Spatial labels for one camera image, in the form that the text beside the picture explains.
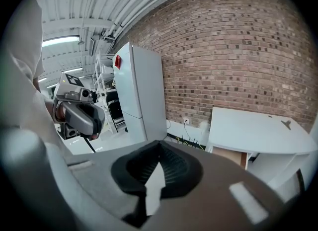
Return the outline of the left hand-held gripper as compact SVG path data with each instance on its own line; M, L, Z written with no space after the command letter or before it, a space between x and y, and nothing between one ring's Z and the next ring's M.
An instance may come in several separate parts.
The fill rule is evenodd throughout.
M58 133L64 140L76 136L91 140L92 136L100 134L105 122L104 110L93 104L90 90L80 78L61 73L53 101L56 123L61 124Z

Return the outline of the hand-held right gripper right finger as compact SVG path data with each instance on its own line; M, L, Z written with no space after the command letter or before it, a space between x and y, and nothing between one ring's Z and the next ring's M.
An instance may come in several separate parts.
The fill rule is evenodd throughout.
M203 167L197 158L166 141L159 142L159 163L165 181L162 199L186 196L203 177Z

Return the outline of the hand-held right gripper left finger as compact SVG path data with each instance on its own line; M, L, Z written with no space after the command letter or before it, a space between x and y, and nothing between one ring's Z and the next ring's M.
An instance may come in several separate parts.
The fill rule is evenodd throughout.
M159 162L159 141L118 158L111 167L111 175L118 187L126 194L138 197L132 213L122 218L125 222L140 228L148 219L146 212L146 182Z

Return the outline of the brown cardboard box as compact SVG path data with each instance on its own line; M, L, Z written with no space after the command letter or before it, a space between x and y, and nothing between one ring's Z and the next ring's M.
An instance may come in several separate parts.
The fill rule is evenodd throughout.
M231 161L238 164L243 169L247 170L247 165L248 165L247 153L227 150L227 149L218 148L218 147L213 147L212 153L228 158Z

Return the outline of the person's left forearm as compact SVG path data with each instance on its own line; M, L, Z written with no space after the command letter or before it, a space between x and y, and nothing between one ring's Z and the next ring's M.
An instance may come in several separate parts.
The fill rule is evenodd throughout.
M56 122L56 106L54 105L54 101L44 96L44 103L53 121Z

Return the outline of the white desk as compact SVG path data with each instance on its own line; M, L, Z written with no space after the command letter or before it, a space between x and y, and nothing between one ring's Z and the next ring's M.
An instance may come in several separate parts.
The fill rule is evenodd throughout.
M281 120L290 120L291 130ZM292 118L219 107L212 110L208 143L210 153L213 147L247 153L247 171L284 199L300 194L297 172L318 150Z

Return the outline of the black chair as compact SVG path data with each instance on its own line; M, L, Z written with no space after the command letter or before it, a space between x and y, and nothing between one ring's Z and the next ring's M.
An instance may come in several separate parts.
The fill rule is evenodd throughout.
M116 132L118 132L118 126L123 125L125 123L125 120L123 117L117 91L108 92L105 100Z

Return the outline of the black router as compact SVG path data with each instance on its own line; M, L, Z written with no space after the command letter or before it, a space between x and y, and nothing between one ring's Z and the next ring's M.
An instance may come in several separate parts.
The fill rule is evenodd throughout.
M183 144L183 145L186 145L186 146L189 146L189 147L192 147L192 148L201 149L203 151L206 149L206 146L201 145L201 144L199 144L197 142L187 141L187 140L185 140L183 138L179 138L179 137L176 137L175 139L177 140L178 144Z

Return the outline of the white shelving unit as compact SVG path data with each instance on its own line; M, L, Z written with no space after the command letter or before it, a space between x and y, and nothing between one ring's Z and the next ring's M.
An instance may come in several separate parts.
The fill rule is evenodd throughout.
M102 107L105 112L105 130L113 134L115 125L106 103L107 92L111 88L114 79L112 58L113 55L101 54L98 51L92 81L97 95L97 105Z

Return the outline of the white refrigerator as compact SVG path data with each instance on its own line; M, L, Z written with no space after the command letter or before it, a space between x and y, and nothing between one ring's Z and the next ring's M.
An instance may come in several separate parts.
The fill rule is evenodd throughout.
M122 59L121 68L114 66ZM126 43L113 57L115 86L129 136L133 143L167 136L161 56Z

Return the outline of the ceiling strip lights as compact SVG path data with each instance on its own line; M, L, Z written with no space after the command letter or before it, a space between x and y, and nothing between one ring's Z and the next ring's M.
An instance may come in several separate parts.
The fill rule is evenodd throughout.
M44 71L39 83L47 87L56 83L62 72L78 73L83 71L87 52L80 45L80 37L64 36L45 40L42 44Z

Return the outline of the person's white shirt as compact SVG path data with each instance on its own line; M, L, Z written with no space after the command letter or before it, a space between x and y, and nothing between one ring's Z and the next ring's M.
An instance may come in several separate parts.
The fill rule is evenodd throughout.
M44 71L42 41L42 8L37 0L22 0L0 44L0 124L31 130L68 156L37 85Z

